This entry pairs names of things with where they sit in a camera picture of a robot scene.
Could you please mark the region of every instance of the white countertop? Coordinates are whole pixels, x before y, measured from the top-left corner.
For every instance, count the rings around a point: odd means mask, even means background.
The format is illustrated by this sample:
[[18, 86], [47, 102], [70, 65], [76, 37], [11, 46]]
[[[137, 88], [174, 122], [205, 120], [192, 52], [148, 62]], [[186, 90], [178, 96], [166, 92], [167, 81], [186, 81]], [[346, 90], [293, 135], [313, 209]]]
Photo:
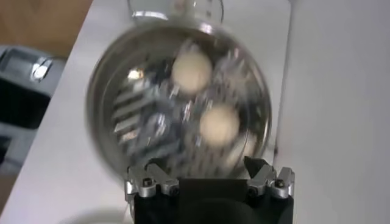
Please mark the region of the white countertop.
[[297, 0], [277, 166], [295, 223], [390, 223], [390, 1]]
[[[276, 113], [264, 156], [271, 163], [291, 6], [286, 0], [245, 1], [224, 1], [224, 24], [251, 49], [269, 85]], [[72, 223], [88, 215], [124, 214], [123, 186], [100, 161], [88, 136], [85, 94], [103, 51], [131, 25], [125, 0], [93, 1], [1, 224]]]
[[[128, 26], [115, 2], [93, 2], [0, 223], [124, 210], [122, 188], [79, 137], [93, 61]], [[388, 0], [294, 2], [275, 163], [296, 172], [295, 223], [390, 221], [389, 9]]]

